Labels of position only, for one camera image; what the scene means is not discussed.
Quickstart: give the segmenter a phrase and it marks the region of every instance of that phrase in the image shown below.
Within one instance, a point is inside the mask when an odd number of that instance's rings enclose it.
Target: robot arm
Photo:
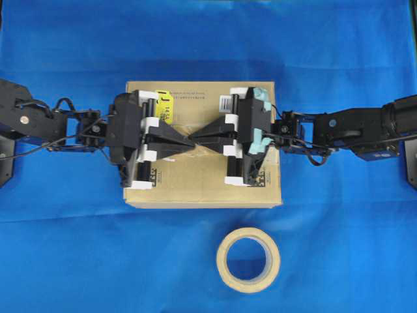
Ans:
[[[265,159],[268,147],[286,153],[306,155],[315,165],[323,165],[339,149],[350,149],[366,160],[399,156],[399,142],[405,144],[409,182],[417,187],[417,96],[402,98],[382,108],[353,108],[331,114],[283,112],[281,119],[270,123],[271,103],[261,88],[231,90],[234,111],[192,134],[200,145],[228,157],[225,183],[253,185]],[[227,128],[234,117],[236,129]],[[313,124],[313,140],[304,139],[303,124]],[[232,155],[227,145],[236,147]],[[321,157],[317,161],[313,156]]]
[[[109,147],[109,161],[118,167],[123,187],[151,188],[151,162],[194,148],[188,138],[153,117],[157,99],[158,94],[148,91],[123,93],[109,106],[109,114],[101,116],[98,110],[76,111],[67,98],[50,109],[26,87],[0,80],[0,187],[12,178],[16,158],[41,149],[92,153]],[[60,108],[63,102],[69,110]],[[70,136],[68,119],[78,121]],[[76,144],[66,145],[71,138]],[[15,155],[19,141],[38,147]]]

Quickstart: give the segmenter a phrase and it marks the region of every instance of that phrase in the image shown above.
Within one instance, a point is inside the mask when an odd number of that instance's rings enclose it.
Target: screw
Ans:
[[[100,126],[98,126],[98,125],[94,125],[94,126],[92,127],[92,131],[93,131],[93,132],[100,132]]]
[[[23,115],[22,117],[20,117],[20,122],[22,124],[29,124],[29,118],[26,115]]]

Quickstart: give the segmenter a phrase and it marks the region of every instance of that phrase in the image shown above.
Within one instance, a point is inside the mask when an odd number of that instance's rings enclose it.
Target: teal plastic part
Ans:
[[[271,143],[271,138],[263,138],[262,139],[262,130],[259,128],[255,128],[253,130],[253,142],[250,145],[249,153],[251,155],[257,155],[258,153],[264,153],[266,151],[266,147]]]
[[[265,111],[271,110],[272,105],[271,105],[271,102],[269,102],[268,91],[266,91],[265,88],[260,88],[260,87],[253,88],[253,95],[255,99],[263,101],[263,108],[265,109]]]

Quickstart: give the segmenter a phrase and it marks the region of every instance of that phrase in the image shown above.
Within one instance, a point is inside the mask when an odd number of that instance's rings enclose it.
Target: tape roll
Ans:
[[[243,280],[233,276],[227,266],[227,254],[230,247],[238,240],[249,238],[257,241],[265,251],[265,267],[261,274],[253,279]],[[271,285],[280,270],[280,252],[274,240],[262,230],[247,227],[232,231],[223,239],[217,250],[217,269],[224,283],[243,293],[255,293]]]

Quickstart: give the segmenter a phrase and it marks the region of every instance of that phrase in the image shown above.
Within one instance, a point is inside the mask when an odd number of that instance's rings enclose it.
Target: blue cloth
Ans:
[[[3,1],[0,77],[106,112],[128,80],[274,80],[280,110],[417,93],[406,0]],[[30,146],[19,145],[18,151]],[[140,210],[102,155],[38,152],[0,190],[0,312],[415,312],[417,192],[402,158],[281,154],[285,205]],[[267,290],[220,279],[221,240],[265,230]]]

